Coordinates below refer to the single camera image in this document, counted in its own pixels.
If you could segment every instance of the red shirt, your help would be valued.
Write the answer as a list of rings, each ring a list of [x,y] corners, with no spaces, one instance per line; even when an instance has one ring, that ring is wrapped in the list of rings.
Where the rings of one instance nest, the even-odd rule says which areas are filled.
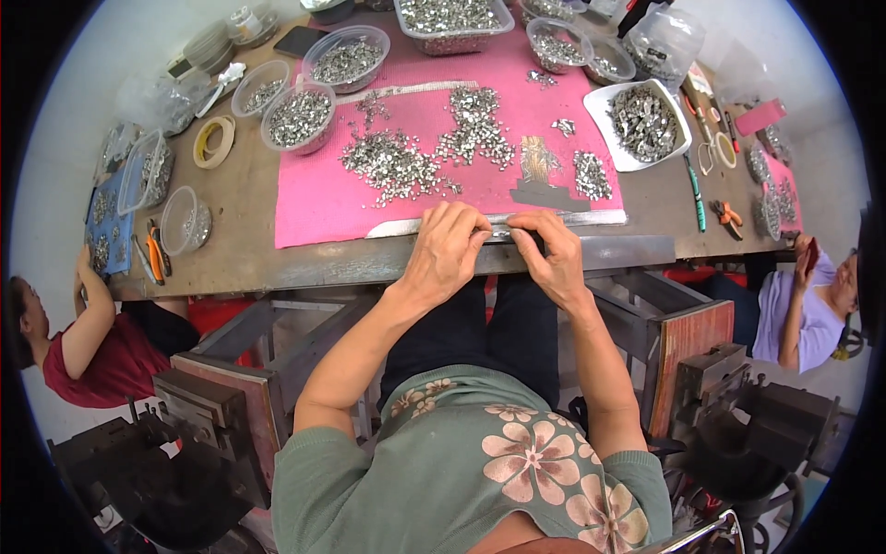
[[[46,386],[75,406],[116,408],[126,404],[127,394],[136,400],[154,396],[151,375],[172,367],[129,315],[117,314],[86,371],[74,380],[68,377],[62,357],[61,337],[67,329],[52,338],[43,361],[43,378]]]

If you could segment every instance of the green handled tool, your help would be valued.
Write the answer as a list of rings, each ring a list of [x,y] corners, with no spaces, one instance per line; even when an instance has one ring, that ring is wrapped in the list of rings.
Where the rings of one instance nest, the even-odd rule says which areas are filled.
[[[686,160],[686,169],[689,170],[689,180],[692,181],[692,192],[696,195],[696,215],[698,215],[698,230],[704,233],[704,204],[702,204],[702,193],[698,191],[698,177],[696,171],[692,169],[692,162],[689,160],[689,152],[683,153],[683,159]]]

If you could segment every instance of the white square bowl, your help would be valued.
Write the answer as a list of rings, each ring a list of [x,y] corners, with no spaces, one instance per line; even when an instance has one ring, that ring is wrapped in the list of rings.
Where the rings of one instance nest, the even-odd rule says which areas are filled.
[[[680,104],[668,94],[667,90],[665,90],[665,87],[658,79],[614,84],[594,90],[585,96],[585,109],[591,114],[591,118],[594,119],[594,123],[596,123],[597,127],[600,129],[600,133],[603,135],[603,140],[606,142],[606,146],[610,149],[610,155],[612,156],[612,163],[615,165],[615,169],[623,173],[645,169],[654,166],[659,162],[639,161],[631,155],[630,152],[625,150],[621,146],[621,140],[615,134],[615,129],[612,127],[612,118],[609,115],[610,100],[612,100],[615,95],[622,90],[644,85],[648,86],[659,98],[667,102],[673,112],[677,115],[677,122],[679,123],[677,125],[677,140],[674,143],[674,151],[667,156],[664,156],[659,161],[682,156],[692,144],[692,132],[689,130],[689,125],[686,122],[686,118],[683,116],[683,111],[680,110]]]

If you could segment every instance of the pink mat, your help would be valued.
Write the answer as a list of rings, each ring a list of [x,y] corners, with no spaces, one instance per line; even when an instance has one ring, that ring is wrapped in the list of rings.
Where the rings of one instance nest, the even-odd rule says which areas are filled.
[[[275,247],[362,238],[382,222],[420,217],[425,208],[436,206],[442,199],[461,200],[484,214],[534,209],[517,204],[509,194],[523,176],[519,164],[520,137],[529,135],[545,138],[546,146],[563,165],[563,173],[551,175],[549,181],[569,187],[575,199],[579,196],[574,190],[572,155],[576,150],[595,153],[603,161],[613,194],[612,200],[593,202],[591,208],[623,209],[609,150],[582,105],[582,98],[591,90],[587,78],[580,68],[575,68],[569,74],[557,75],[559,85],[548,90],[541,90],[538,83],[526,82],[526,72],[538,67],[532,61],[529,41],[519,24],[510,33],[494,38],[485,52],[444,58],[419,52],[400,31],[393,12],[362,13],[347,22],[357,24],[380,27],[391,37],[391,53],[378,78],[370,84],[373,89],[458,80],[476,81],[481,87],[498,90],[501,108],[496,116],[503,121],[502,132],[509,143],[517,145],[515,165],[501,172],[480,156],[475,156],[473,165],[458,168],[450,160],[442,164],[438,175],[445,174],[460,183],[463,194],[455,196],[441,187],[439,194],[422,195],[418,200],[396,199],[384,208],[371,208],[378,190],[356,174],[346,172],[338,160],[342,147],[352,140],[347,123],[357,122],[362,133],[364,114],[357,112],[354,103],[338,105],[333,118],[336,128],[329,143],[308,156],[288,152],[281,155]],[[299,71],[300,62],[293,73]],[[371,130],[402,128],[407,135],[419,137],[422,152],[433,153],[438,136],[455,128],[451,113],[443,109],[449,106],[449,92],[430,90],[385,98],[392,117],[376,118]],[[551,123],[560,118],[575,121],[574,136],[564,138],[559,130],[551,128]]]
[[[794,198],[798,199],[797,184],[794,183],[794,172],[788,169],[788,167],[785,166],[783,163],[770,156],[769,152],[763,151],[763,155],[766,156],[766,162],[769,164],[769,173],[772,174],[773,181],[775,183],[781,183],[785,180],[785,178],[787,178],[788,182],[790,183],[790,190],[794,193]],[[762,187],[763,192],[769,191],[768,183],[763,183]],[[784,233],[793,230],[803,230],[803,216],[800,215],[799,199],[794,202],[794,210],[797,212],[797,220],[794,222],[789,222],[785,219],[781,219],[781,232]]]

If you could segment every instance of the phone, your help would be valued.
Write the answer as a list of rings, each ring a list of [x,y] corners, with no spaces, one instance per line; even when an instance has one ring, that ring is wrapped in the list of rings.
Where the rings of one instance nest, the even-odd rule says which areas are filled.
[[[289,33],[277,41],[274,51],[284,56],[302,59],[311,49],[311,46],[329,34],[329,31],[312,29],[310,27],[293,27]]]

